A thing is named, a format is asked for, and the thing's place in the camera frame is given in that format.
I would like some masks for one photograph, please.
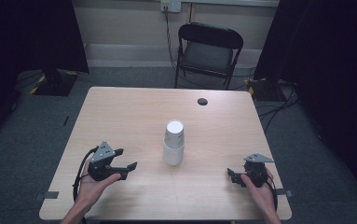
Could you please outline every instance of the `wire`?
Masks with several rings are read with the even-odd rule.
[[[76,201],[76,197],[78,196],[78,187],[79,187],[79,182],[81,180],[82,177],[84,176],[80,176],[81,172],[82,172],[82,169],[83,169],[83,165],[85,164],[86,162],[86,159],[88,158],[88,156],[91,154],[91,153],[94,153],[97,151],[97,148],[99,147],[95,147],[93,149],[91,149],[87,154],[86,156],[83,158],[82,162],[80,163],[80,166],[79,166],[79,170],[78,170],[78,173],[76,175],[76,181],[74,182],[74,185],[73,185],[73,197],[74,197],[74,202]],[[86,219],[84,217],[82,217],[82,223],[83,224],[86,224]]]
[[[249,70],[250,70],[250,75],[233,76],[233,77],[252,77],[252,76],[254,75],[254,73],[253,73],[252,71],[253,71],[253,69],[255,69],[255,68],[256,68],[256,66],[251,67],[251,68],[247,68],[247,69],[249,69]]]
[[[255,108],[257,109],[257,108],[261,108],[261,107],[275,107],[275,108],[279,108],[279,106],[277,106],[277,105],[258,105],[258,106],[256,106]]]
[[[245,86],[245,83],[244,83],[244,84],[242,84],[242,85],[240,85],[240,86],[238,86],[238,87],[235,87],[235,88],[230,89],[230,91],[237,90],[237,89],[239,89],[239,88],[241,88],[241,87],[243,87],[243,86]]]
[[[292,98],[294,92],[295,92],[295,88],[292,88],[291,94],[289,95],[288,99],[287,99],[286,102],[283,103],[283,105],[281,105],[280,107],[275,108],[275,109],[272,109],[272,110],[268,111],[267,113],[264,113],[264,114],[259,115],[259,117],[262,117],[262,116],[265,116],[265,115],[267,115],[267,114],[274,113],[274,114],[271,116],[271,118],[268,120],[268,124],[266,125],[266,128],[265,128],[265,130],[264,130],[264,133],[266,133],[266,131],[268,130],[268,126],[270,125],[271,121],[274,119],[274,117],[277,115],[277,113],[278,113],[279,111],[281,111],[282,109],[287,108],[287,107],[289,107],[289,106],[291,106],[291,105],[294,105],[294,104],[296,104],[296,103],[298,102],[298,100],[296,100],[296,101],[294,101],[293,103],[290,103],[290,104],[288,105],[288,103],[291,101],[291,98]]]
[[[189,22],[192,22],[192,8],[193,8],[193,3],[190,3]]]
[[[276,185],[274,184],[274,181],[271,178],[271,176],[269,176],[266,173],[267,179],[264,179],[263,176],[261,175],[261,173],[258,173],[255,169],[250,168],[249,171],[254,173],[255,175],[257,175],[258,178],[260,178],[264,183],[266,183],[268,185],[268,187],[271,190],[271,194],[273,195],[274,207],[275,207],[275,209],[277,211],[277,207],[278,207],[277,189],[276,189]],[[268,179],[271,180],[271,183],[273,184],[273,186],[271,186],[271,184],[268,183]]]
[[[182,77],[181,75],[178,75],[178,77],[180,77],[181,79],[183,79],[183,80],[185,80],[185,81],[187,81],[187,82],[189,82],[189,83],[191,83],[191,84],[193,84],[193,85],[196,85],[196,86],[198,86],[198,87],[200,87],[200,88],[203,88],[204,90],[209,90],[209,89],[210,89],[210,88],[207,88],[207,87],[205,87],[205,86],[201,86],[201,85],[198,84],[198,83],[195,83],[195,82],[193,82],[193,81],[190,81],[190,80],[188,80],[187,78]]]
[[[170,39],[169,11],[165,7],[164,7],[164,16],[166,18],[166,25],[167,25],[167,44],[169,47],[170,62],[172,63],[172,68],[174,70],[176,70],[176,65],[175,65],[174,59],[172,57],[172,42]]]

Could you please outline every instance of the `small black object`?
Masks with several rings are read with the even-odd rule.
[[[32,89],[34,95],[68,96],[76,83],[77,74],[68,74],[56,68],[43,68],[44,79]]]
[[[111,167],[111,162],[116,156],[123,154],[123,149],[113,150],[106,142],[97,148],[93,158],[89,164],[89,175],[96,181],[102,181],[113,174],[121,174],[119,180],[125,180],[129,172],[135,170],[137,162],[134,162],[127,167]]]
[[[199,105],[206,105],[206,104],[208,104],[208,101],[207,101],[207,99],[199,98],[198,99],[198,104]]]
[[[244,168],[246,174],[235,173],[227,168],[227,173],[233,184],[241,185],[243,188],[246,187],[245,183],[241,179],[241,175],[248,175],[257,188],[260,188],[268,180],[266,165],[263,162],[247,161],[244,164]]]
[[[239,184],[245,188],[245,184],[241,179],[241,175],[248,175],[254,185],[260,188],[266,181],[268,181],[268,171],[266,170],[265,162],[274,162],[274,160],[269,159],[258,153],[254,153],[250,156],[244,158],[245,164],[245,174],[235,173],[234,171],[227,168],[227,173],[231,177],[231,182],[234,184]]]

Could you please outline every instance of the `white paper cup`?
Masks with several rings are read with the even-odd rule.
[[[164,144],[171,149],[177,149],[183,146],[184,143],[184,124],[178,119],[170,120],[167,123]]]
[[[167,123],[164,135],[163,160],[169,165],[178,165],[184,157],[184,124],[178,119]]]
[[[172,149],[167,147],[166,144],[164,144],[163,160],[169,165],[178,165],[179,163],[181,163],[182,158],[184,157],[184,148],[185,145],[182,145],[177,149]]]

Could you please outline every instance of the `human hand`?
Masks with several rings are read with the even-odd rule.
[[[76,203],[83,203],[90,208],[100,199],[103,191],[121,177],[120,174],[113,174],[102,181],[96,181],[88,173],[90,159],[85,162],[82,171],[79,192]]]
[[[268,168],[268,183],[272,184],[273,175]],[[262,212],[262,215],[268,224],[281,223],[278,217],[273,200],[273,193],[267,183],[264,183],[260,188],[257,188],[248,175],[241,175],[242,181],[250,191],[251,196],[257,208]]]
[[[82,171],[79,192],[76,201],[70,211],[62,220],[61,224],[79,223],[82,217],[97,203],[103,191],[121,177],[120,174],[113,174],[102,181],[96,181],[88,173],[90,160],[85,162]]]

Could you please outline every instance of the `white wall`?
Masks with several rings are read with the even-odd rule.
[[[160,12],[159,1],[74,0],[74,6],[83,42],[89,48],[87,56],[90,61],[101,58],[121,62],[127,60],[167,62],[169,60],[166,20],[164,13]],[[182,3],[181,13],[169,13],[174,57],[178,46],[178,29],[182,24],[189,22],[190,17],[191,21],[236,30],[244,39],[242,54],[247,54],[246,57],[240,56],[240,62],[256,63],[275,11],[275,7]],[[98,53],[102,46],[107,46],[109,50],[113,50],[115,46],[122,51],[107,53],[105,56],[103,53]],[[154,54],[154,59],[149,58],[149,55],[141,59],[135,52],[129,52],[137,49],[145,51],[149,49],[153,52],[160,50],[160,54],[158,56]]]

